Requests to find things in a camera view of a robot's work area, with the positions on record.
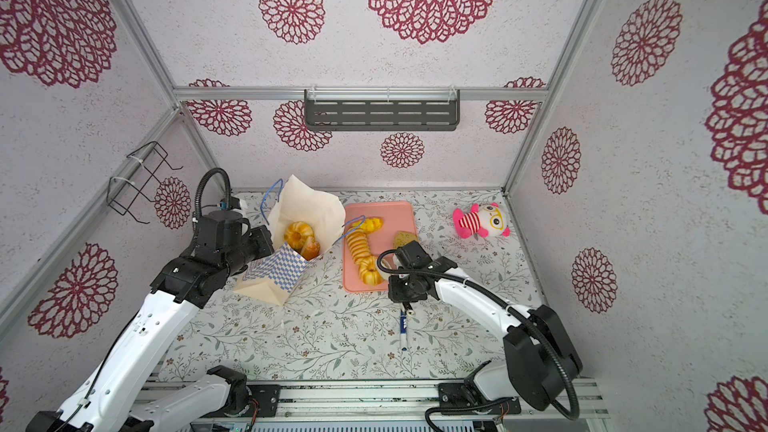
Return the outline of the checkered paper bag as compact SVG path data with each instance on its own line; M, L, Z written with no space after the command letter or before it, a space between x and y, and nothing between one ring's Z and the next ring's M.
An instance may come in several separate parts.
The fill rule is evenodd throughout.
M346 218L340 199L315 190L296 176L275 183L277 202L261 209L274 253L257 260L237 280L233 291L273 305L284 305L302 275L318 257L365 221Z

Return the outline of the bundt bread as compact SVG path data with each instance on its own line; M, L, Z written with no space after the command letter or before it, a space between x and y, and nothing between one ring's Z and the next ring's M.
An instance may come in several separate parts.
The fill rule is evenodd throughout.
M313 228L306 222L296 221L290 224L284 232L284 242L294 251L300 252L308 237L315 237Z
M377 267L376 258L369 256L359 264L359 278L367 286L377 286L383 281L383 277Z

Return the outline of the toast slice bread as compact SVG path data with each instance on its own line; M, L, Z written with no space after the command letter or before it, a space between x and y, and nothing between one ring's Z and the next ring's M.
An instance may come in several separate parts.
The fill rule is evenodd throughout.
M403 247L412 241L417 241L418 236L412 232L399 231L395 234L393 240L393 247L395 249Z

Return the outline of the ridged spiral bread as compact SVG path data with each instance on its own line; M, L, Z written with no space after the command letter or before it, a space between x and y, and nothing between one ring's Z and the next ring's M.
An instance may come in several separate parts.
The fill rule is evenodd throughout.
M371 253L369 241L364 232L350 231L346 236L346 243L352 260L361 273L376 270L376 258Z

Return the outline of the yellow twisted bread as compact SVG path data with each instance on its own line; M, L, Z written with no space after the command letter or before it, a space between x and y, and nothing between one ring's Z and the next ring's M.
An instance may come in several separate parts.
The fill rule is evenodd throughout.
M383 227L384 221L380 217L366 218L359 226L359 230L365 234L372 234Z

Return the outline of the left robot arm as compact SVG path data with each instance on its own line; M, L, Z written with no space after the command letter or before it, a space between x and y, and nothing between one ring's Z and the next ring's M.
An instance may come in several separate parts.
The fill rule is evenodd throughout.
M201 178L193 236L150 285L90 377L55 411L39 411L29 431L179 431L210 413L240 416L252 395L245 374L226 366L144 406L135 404L172 342L228 279L274 252L266 226L251 226L222 168Z

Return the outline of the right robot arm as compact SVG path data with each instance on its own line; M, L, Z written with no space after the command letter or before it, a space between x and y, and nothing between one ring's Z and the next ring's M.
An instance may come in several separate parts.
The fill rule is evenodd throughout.
M503 416L524 401L537 411L554 408L570 421L581 418L574 380L582 361L557 313L547 305L530 308L512 303L475 281L447 257L431 258L417 241L389 249L376 258L389 275L388 297L410 310L433 297L453 306L499 339L504 357L487 361L464 380L467 400L424 412L427 426L438 431L437 413L469 415L496 412Z

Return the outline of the blue marker pen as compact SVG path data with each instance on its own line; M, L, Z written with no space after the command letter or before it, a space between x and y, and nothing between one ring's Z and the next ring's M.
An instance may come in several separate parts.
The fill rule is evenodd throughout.
M406 352L409 347L408 342L408 312L405 307L402 307L399 315L399 336L400 336L400 350Z

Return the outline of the pink tray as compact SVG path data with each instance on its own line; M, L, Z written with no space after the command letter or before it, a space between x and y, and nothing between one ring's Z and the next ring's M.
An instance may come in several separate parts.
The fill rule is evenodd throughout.
M371 252L378 256L393 247L398 232L417 234L417 226L412 205L407 201L352 203L345 206L346 221L359 216L379 217L383 227L374 232L369 239ZM358 275L359 267L353 263L347 245L343 249L343 287L349 293L386 292L388 275L383 275L383 282L373 286L366 285Z

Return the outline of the pink plush toy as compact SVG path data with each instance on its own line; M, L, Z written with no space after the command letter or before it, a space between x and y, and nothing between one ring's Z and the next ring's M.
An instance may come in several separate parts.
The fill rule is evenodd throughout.
M473 204L469 212L457 208L453 212L452 220L461 239L468 239L473 235L481 238L511 235L508 220L497 203Z

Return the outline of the metal base rail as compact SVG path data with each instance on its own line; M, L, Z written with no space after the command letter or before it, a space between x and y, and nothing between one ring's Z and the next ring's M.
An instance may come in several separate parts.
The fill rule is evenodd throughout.
M539 411L518 396L503 405L471 399L462 379L250 381L247 387L246 403L259 403L257 423L395 421L424 425L430 408L437 410L430 416L435 423L563 417L553 406Z

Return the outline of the grey wall shelf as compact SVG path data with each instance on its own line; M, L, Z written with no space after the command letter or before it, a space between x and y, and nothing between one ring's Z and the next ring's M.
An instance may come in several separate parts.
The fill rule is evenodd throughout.
M460 92L331 93L306 90L304 122L313 132L451 132L460 122Z

